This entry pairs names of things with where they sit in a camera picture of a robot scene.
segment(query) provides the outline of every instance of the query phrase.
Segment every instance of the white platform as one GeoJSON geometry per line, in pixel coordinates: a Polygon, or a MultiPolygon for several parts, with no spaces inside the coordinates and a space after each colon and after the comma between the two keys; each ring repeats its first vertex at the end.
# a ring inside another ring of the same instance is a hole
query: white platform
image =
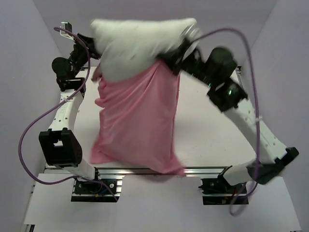
{"type": "MultiPolygon", "coordinates": [[[[78,77],[85,77],[86,71],[78,77]]],[[[97,84],[86,84],[86,95],[75,122],[74,134],[90,163],[90,150],[99,131],[97,84]]],[[[238,128],[206,96],[208,88],[194,78],[181,76],[175,122],[175,152],[185,167],[222,167],[252,160],[255,152],[238,128]]],[[[135,167],[125,163],[96,164],[96,167],[135,167]]]]}
{"type": "MultiPolygon", "coordinates": [[[[68,174],[40,174],[55,181],[68,174]]],[[[259,186],[240,217],[227,205],[203,205],[200,178],[126,176],[117,203],[71,202],[73,180],[37,184],[25,224],[35,232],[289,232],[300,230],[281,177],[259,186]]]]}

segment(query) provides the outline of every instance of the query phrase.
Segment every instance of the white backdrop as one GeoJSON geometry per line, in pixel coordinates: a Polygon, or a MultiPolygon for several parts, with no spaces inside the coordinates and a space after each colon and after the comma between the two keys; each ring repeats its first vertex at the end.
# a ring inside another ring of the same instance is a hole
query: white backdrop
{"type": "MultiPolygon", "coordinates": [[[[19,232],[33,181],[22,168],[17,145],[26,126],[59,101],[51,69],[60,52],[32,0],[0,2],[0,231],[19,232]]],[[[40,131],[53,115],[38,122],[23,144],[34,174],[44,168],[40,131]]]]}
{"type": "Polygon", "coordinates": [[[300,153],[283,177],[302,231],[309,232],[309,1],[278,0],[252,52],[263,120],[300,153]]]}
{"type": "MultiPolygon", "coordinates": [[[[276,0],[33,0],[60,52],[65,57],[72,51],[72,42],[53,31],[61,21],[69,21],[73,32],[91,36],[93,18],[167,20],[194,17],[203,32],[220,27],[235,27],[248,37],[250,45],[260,33],[276,0]]],[[[245,51],[239,38],[229,33],[203,40],[200,47],[208,57],[217,45],[226,45],[235,52],[241,65],[245,51]]]]}

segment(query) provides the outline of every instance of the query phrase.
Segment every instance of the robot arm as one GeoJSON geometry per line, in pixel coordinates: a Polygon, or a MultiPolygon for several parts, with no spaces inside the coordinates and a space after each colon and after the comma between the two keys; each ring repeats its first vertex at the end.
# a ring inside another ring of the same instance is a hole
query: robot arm
{"type": "MultiPolygon", "coordinates": [[[[207,95],[242,132],[250,145],[256,149],[256,127],[254,107],[247,93],[230,76],[237,67],[232,53],[224,47],[216,47],[209,58],[203,61],[196,48],[187,58],[183,55],[190,42],[185,38],[181,46],[158,56],[175,73],[185,71],[210,87],[207,95]]],[[[297,155],[296,148],[287,148],[281,143],[263,121],[260,122],[259,184],[268,183],[277,176],[297,155]]],[[[227,187],[253,180],[255,160],[225,168],[218,179],[227,187]]]]}
{"type": "MultiPolygon", "coordinates": [[[[71,31],[70,23],[62,23],[61,26],[71,31]]],[[[60,34],[74,40],[64,32],[60,34]]],[[[91,58],[99,59],[100,55],[94,48],[93,39],[81,34],[77,36],[86,44],[91,58]]],[[[86,87],[84,86],[72,99],[67,100],[67,97],[84,83],[85,79],[76,78],[76,75],[88,61],[85,49],[79,41],[74,41],[74,50],[68,59],[58,57],[53,60],[52,69],[56,73],[56,81],[61,91],[60,102],[66,101],[66,103],[57,110],[48,130],[40,132],[39,141],[48,165],[65,169],[76,176],[97,180],[98,171],[83,159],[82,148],[73,134],[78,108],[84,99],[86,87]]]]}

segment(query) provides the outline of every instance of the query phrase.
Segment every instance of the black bracket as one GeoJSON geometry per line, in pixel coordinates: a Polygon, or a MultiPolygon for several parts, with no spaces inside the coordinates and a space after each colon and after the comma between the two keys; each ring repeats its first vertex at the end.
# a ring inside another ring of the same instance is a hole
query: black bracket
{"type": "Polygon", "coordinates": [[[48,165],[59,168],[77,167],[82,161],[83,151],[71,130],[42,131],[39,141],[48,165]]]}
{"type": "Polygon", "coordinates": [[[190,46],[191,43],[184,39],[177,49],[159,54],[158,58],[163,60],[174,74],[179,74],[183,70],[208,85],[210,90],[207,95],[221,112],[232,107],[237,108],[242,99],[248,98],[247,93],[230,78],[237,63],[227,48],[214,48],[204,62],[198,48],[183,59],[190,46]]]}
{"type": "MultiPolygon", "coordinates": [[[[99,179],[113,194],[117,193],[117,179],[99,179]]],[[[71,202],[116,202],[104,185],[88,181],[75,181],[71,202]]]]}
{"type": "MultiPolygon", "coordinates": [[[[286,154],[282,159],[276,158],[273,164],[260,164],[259,175],[256,182],[261,185],[267,184],[272,178],[278,176],[285,166],[292,162],[298,155],[299,152],[295,147],[289,147],[286,149],[286,154]]],[[[251,178],[253,178],[255,162],[249,165],[247,170],[251,178]]]]}
{"type": "MultiPolygon", "coordinates": [[[[64,92],[67,89],[74,89],[76,91],[83,84],[83,82],[85,81],[85,78],[80,77],[80,78],[75,78],[72,80],[57,79],[56,81],[60,87],[61,92],[64,92]]],[[[84,87],[81,89],[81,94],[83,97],[85,93],[86,93],[86,85],[84,85],[84,87]]]]}
{"type": "MultiPolygon", "coordinates": [[[[235,186],[226,185],[224,181],[219,178],[205,178],[202,179],[202,185],[198,188],[203,190],[203,205],[222,205],[231,204],[231,201],[236,193],[242,188],[243,184],[235,186]]],[[[249,204],[247,196],[239,197],[234,204],[249,204]]]]}

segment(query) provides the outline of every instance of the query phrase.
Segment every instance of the pillow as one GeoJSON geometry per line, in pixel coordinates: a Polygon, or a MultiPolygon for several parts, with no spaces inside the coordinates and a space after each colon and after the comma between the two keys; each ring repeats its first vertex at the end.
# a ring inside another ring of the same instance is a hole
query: pillow
{"type": "MultiPolygon", "coordinates": [[[[147,70],[159,53],[176,49],[183,41],[182,32],[196,23],[193,18],[161,22],[93,20],[90,27],[96,50],[102,54],[100,68],[104,80],[118,82],[147,70]]],[[[196,28],[187,38],[193,40],[200,35],[196,28]]],[[[188,49],[185,57],[196,45],[188,49]]]]}

